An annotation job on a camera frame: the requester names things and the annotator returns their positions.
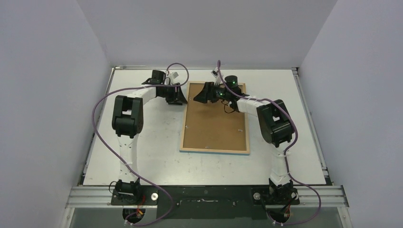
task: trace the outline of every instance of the white table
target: white table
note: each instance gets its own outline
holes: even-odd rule
[[[177,70],[180,81],[186,72]],[[210,70],[190,70],[191,81],[213,81]],[[259,98],[282,99],[295,122],[299,139],[291,149],[290,171],[307,184],[325,184],[321,163],[291,70],[222,70],[246,84],[247,93]],[[116,70],[109,91],[136,87],[151,77],[151,70]],[[121,95],[131,93],[123,91]],[[118,151],[112,129],[115,96],[107,98],[99,132]],[[271,150],[259,129],[258,119],[249,116],[250,155],[221,155],[179,152],[183,111],[186,106],[168,105],[156,98],[144,106],[144,128],[138,140],[140,175],[159,185],[259,185],[268,184]],[[84,185],[109,185],[118,180],[119,160],[95,137],[86,164]]]

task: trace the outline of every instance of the gray wall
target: gray wall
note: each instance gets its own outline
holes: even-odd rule
[[[114,65],[301,65],[336,0],[77,0]]]
[[[0,72],[0,227],[57,227],[109,64],[75,0],[6,0]]]
[[[403,1],[339,0],[299,72],[355,228],[402,227]]]

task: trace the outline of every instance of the cork board frame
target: cork board frame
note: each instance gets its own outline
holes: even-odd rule
[[[246,86],[238,83],[244,93]],[[202,104],[193,101],[204,82],[190,81],[187,85],[188,104],[183,123],[180,152],[249,155],[249,122],[244,113],[232,111],[220,101]]]

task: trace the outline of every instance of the wooden frame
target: wooden frame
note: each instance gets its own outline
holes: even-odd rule
[[[190,82],[188,82],[188,85],[187,85],[187,99],[188,99],[188,101],[189,102],[191,102],[192,100],[191,100],[191,98],[189,98],[189,91],[191,90],[191,84],[204,84],[204,82],[200,82],[200,81],[190,81]],[[242,92],[246,92],[246,86],[245,86],[245,84],[244,83],[239,83],[239,85],[240,85],[240,87],[241,87],[241,89],[242,89]],[[242,140],[244,139],[244,146],[243,146],[243,149],[239,149],[239,150],[235,150],[235,149],[209,149],[209,148],[202,148],[202,147],[199,147],[199,148],[191,148],[191,147],[185,147],[184,146],[184,144],[185,144],[185,137],[186,137],[186,129],[187,129],[187,123],[186,123],[186,120],[187,120],[187,114],[188,114],[188,107],[189,106],[187,106],[186,107],[186,109],[185,109],[185,111],[184,111],[184,115],[183,115],[183,123],[182,123],[182,134],[181,134],[181,145],[180,145],[180,148],[179,148],[179,151],[180,152],[200,152],[200,153],[214,153],[214,154],[238,154],[238,155],[249,155],[250,154],[250,148],[249,148],[249,122],[248,122],[248,115],[247,114],[244,114],[244,113],[240,113],[240,114],[236,114],[236,115],[238,115],[238,117],[237,118],[240,118],[239,117],[239,115],[243,115],[244,116],[244,126],[243,126],[243,130],[240,130],[240,132],[242,133],[244,133],[244,137],[242,136],[241,138],[242,138]],[[237,135],[235,135],[235,137],[236,138],[240,138],[240,135],[239,135],[239,132],[234,132],[233,130],[231,131],[231,132],[229,132],[229,134],[237,134]],[[222,142],[221,144],[222,145],[225,145],[225,146],[231,146],[231,143],[228,143],[228,141],[229,140],[226,140],[225,142]]]

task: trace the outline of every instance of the screw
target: screw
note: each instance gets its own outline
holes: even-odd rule
[[[260,193],[256,192],[255,194],[253,194],[253,198],[255,200],[259,200],[260,199]]]
[[[158,194],[157,194],[157,193],[151,194],[151,199],[152,199],[153,201],[156,201],[156,200],[158,199]]]

